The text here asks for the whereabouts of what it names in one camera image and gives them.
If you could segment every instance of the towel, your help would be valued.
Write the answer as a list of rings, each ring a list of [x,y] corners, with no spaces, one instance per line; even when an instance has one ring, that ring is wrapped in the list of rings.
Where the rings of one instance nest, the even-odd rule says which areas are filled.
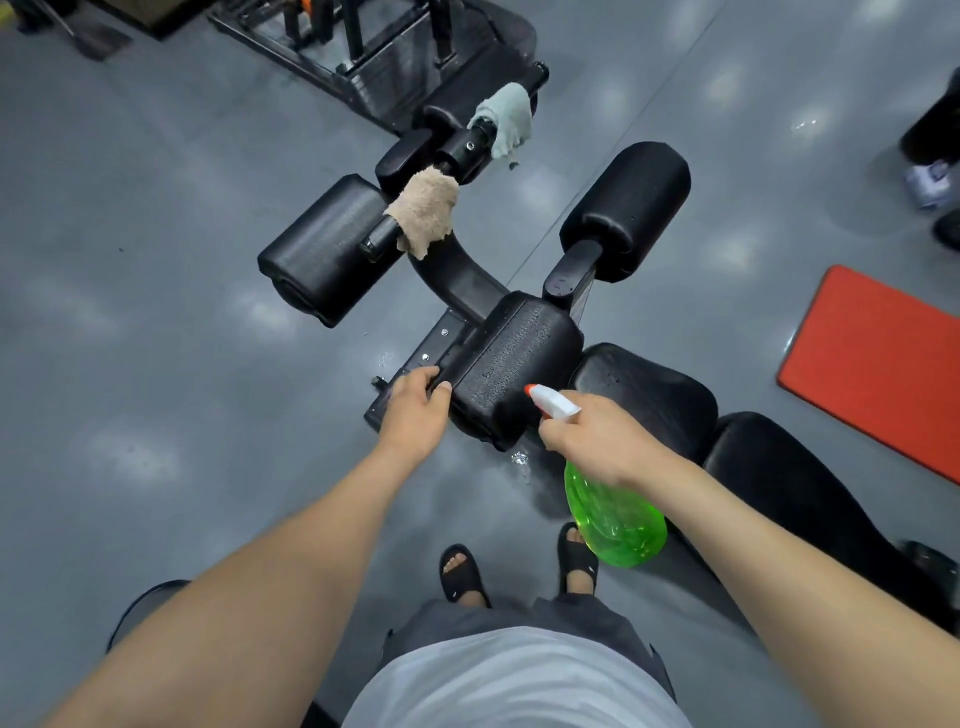
[[[403,230],[397,248],[423,260],[430,243],[453,232],[453,206],[459,194],[457,181],[436,167],[427,167],[411,177],[383,213],[394,218]]]
[[[480,102],[467,128],[471,128],[477,119],[489,119],[496,125],[496,139],[490,156],[494,159],[506,157],[513,169],[516,166],[516,148],[534,132],[534,114],[530,109],[527,89],[520,84],[503,86],[489,99]]]

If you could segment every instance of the green spray bottle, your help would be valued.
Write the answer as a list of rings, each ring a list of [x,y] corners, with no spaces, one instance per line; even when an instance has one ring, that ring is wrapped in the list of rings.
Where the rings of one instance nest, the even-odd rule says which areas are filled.
[[[580,407],[560,392],[529,384],[527,395],[544,417],[574,422]],[[635,567],[653,558],[666,543],[663,514],[642,497],[588,480],[571,462],[564,469],[566,502],[584,541],[614,567]]]

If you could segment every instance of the shorts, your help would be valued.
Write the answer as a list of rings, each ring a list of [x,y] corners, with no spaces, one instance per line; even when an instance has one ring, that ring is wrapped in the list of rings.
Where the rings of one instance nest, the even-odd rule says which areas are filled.
[[[507,627],[538,627],[593,640],[623,655],[660,683],[670,697],[677,699],[657,650],[652,645],[648,649],[626,618],[593,595],[562,594],[552,600],[538,598],[529,613],[462,607],[442,599],[431,599],[405,625],[387,633],[383,658],[377,670],[400,655],[429,644]]]

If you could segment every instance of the hand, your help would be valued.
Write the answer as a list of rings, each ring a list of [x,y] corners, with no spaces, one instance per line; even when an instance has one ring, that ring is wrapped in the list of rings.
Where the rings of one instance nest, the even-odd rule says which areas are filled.
[[[585,477],[614,488],[644,490],[684,462],[613,400],[569,390],[563,395],[581,411],[570,423],[543,420],[540,438]]]
[[[420,367],[398,379],[380,426],[379,447],[408,459],[413,467],[426,460],[444,437],[453,388],[442,381],[426,396],[427,385],[439,373],[437,367]]]

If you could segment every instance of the black slide sandal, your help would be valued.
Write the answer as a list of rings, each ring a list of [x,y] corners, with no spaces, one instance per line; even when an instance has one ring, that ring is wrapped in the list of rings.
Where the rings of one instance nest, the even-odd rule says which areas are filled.
[[[444,573],[446,562],[462,553],[467,560],[458,564],[453,569]],[[480,568],[477,566],[473,554],[463,544],[454,544],[444,549],[440,556],[440,586],[444,588],[444,596],[449,602],[456,603],[457,599],[467,592],[479,592],[483,600],[487,602],[487,608],[491,609],[490,598],[487,591],[483,588],[483,580],[480,578]]]
[[[597,570],[600,568],[600,559],[586,544],[568,541],[567,532],[576,528],[574,521],[565,523],[560,529],[560,538],[557,539],[557,558],[560,560],[560,594],[566,594],[566,577],[571,571],[585,571],[593,580],[593,590],[597,590]]]

